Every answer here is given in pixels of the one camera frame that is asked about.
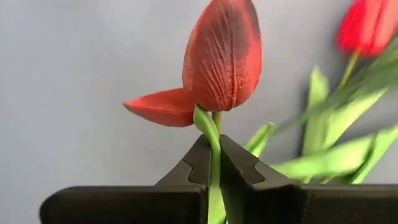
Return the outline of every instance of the red tulip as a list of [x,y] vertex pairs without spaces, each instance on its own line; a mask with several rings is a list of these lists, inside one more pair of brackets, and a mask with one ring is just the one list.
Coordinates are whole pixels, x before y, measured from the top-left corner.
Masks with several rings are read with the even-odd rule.
[[183,87],[203,109],[229,111],[251,96],[261,63],[261,33],[251,0],[212,0],[189,38]]
[[379,55],[398,24],[397,0],[355,0],[343,19],[338,42],[343,50]]
[[185,127],[193,124],[195,102],[183,88],[142,96],[123,105],[130,112],[164,126]]

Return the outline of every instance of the tulip petal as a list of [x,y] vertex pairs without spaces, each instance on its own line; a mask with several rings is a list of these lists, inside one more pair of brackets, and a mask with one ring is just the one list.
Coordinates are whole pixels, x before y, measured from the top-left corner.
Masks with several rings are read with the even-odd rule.
[[188,41],[183,86],[203,109],[228,111],[250,97],[261,63],[261,33],[251,0],[212,0]]
[[195,102],[183,88],[142,96],[123,105],[135,115],[164,126],[185,127],[193,124]]

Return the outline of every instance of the stem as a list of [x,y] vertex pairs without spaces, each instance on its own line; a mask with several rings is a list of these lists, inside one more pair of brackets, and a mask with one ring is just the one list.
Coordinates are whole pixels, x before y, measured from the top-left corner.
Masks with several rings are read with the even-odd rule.
[[211,118],[213,118],[214,123],[216,124],[217,131],[218,131],[218,136],[221,134],[221,118],[222,118],[222,112],[212,112],[211,113]]
[[347,83],[349,77],[351,76],[351,74],[352,74],[352,72],[353,72],[353,69],[354,69],[354,67],[355,67],[356,61],[358,60],[358,57],[359,57],[359,51],[356,50],[356,51],[351,55],[351,57],[349,58],[349,61],[348,61],[346,70],[344,71],[343,78],[341,78],[341,81],[340,81],[340,84],[339,84],[338,88],[342,88],[343,86],[346,85],[346,83]]
[[327,184],[331,180],[333,180],[333,178],[335,178],[335,177],[336,177],[335,175],[332,175],[332,176],[329,176],[329,177],[325,177],[325,178],[319,180],[317,184]]

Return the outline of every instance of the gray background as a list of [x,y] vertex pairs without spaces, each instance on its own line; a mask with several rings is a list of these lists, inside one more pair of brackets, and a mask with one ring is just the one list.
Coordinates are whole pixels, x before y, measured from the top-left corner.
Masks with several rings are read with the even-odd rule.
[[[262,124],[303,110],[319,64],[335,86],[346,59],[335,33],[350,0],[254,0],[264,71],[253,96],[224,114],[224,133],[245,143]],[[39,223],[41,201],[71,185],[156,183],[200,134],[129,113],[122,101],[182,86],[190,29],[206,0],[0,0],[0,223]],[[343,139],[397,121],[384,97]],[[297,128],[261,157],[297,156]],[[367,178],[394,183],[392,148]]]

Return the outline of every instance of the red flower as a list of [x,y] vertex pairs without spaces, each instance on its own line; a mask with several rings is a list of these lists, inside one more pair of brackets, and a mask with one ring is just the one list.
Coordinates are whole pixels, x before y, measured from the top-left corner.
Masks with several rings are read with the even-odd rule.
[[338,42],[343,50],[376,56],[391,40],[397,24],[397,0],[355,0],[343,19]]
[[193,124],[195,102],[183,88],[142,96],[123,105],[130,112],[164,126],[185,127]]
[[251,0],[212,0],[185,52],[183,87],[205,110],[244,103],[261,74],[261,33]]

